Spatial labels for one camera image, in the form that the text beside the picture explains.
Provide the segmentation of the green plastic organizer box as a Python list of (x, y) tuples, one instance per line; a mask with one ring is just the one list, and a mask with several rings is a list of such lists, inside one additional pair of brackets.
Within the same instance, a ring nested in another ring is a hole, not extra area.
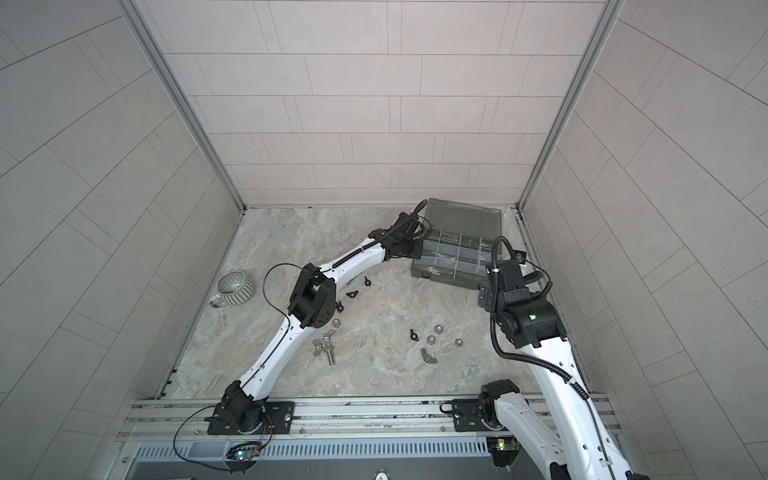
[(431, 198), (424, 219), (431, 226), (410, 273), (458, 288), (476, 290), (487, 279), (493, 240), (502, 234), (502, 211)]

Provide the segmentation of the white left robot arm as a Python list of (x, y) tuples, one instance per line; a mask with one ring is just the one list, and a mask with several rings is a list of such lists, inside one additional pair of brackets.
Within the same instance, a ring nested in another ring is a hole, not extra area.
[(419, 213), (427, 204), (423, 200), (412, 212), (400, 213), (392, 226), (371, 231), (343, 256), (300, 268), (279, 330), (250, 369), (226, 387), (213, 414), (205, 419), (208, 434), (250, 434), (267, 425), (265, 404), (275, 382), (301, 344), (332, 319), (337, 291), (367, 269), (392, 258), (421, 257), (429, 230)]

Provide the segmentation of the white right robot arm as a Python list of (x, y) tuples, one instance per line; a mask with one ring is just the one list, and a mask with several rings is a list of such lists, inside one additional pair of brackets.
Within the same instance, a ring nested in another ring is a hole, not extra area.
[(483, 421), (507, 429), (546, 479), (639, 479), (611, 438), (575, 365), (564, 323), (548, 301), (549, 285), (531, 292), (545, 275), (504, 236), (494, 239), (479, 305), (489, 314), (490, 341), (502, 359), (531, 367), (554, 421), (548, 427), (510, 380), (483, 386)]

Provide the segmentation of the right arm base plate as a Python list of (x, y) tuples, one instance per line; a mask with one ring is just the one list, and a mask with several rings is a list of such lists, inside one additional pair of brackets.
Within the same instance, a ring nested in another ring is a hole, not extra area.
[(451, 418), (456, 432), (490, 432), (501, 428), (483, 416), (481, 401), (477, 398), (448, 400), (439, 405), (439, 410)]

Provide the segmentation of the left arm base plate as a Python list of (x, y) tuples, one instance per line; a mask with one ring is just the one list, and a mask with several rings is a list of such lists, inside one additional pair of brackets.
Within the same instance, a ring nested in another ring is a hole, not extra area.
[(224, 409), (216, 405), (214, 412), (204, 418), (209, 435), (256, 435), (288, 434), (293, 421), (296, 403), (292, 401), (268, 401), (261, 408), (260, 420), (253, 430), (239, 430), (233, 421), (224, 418)]

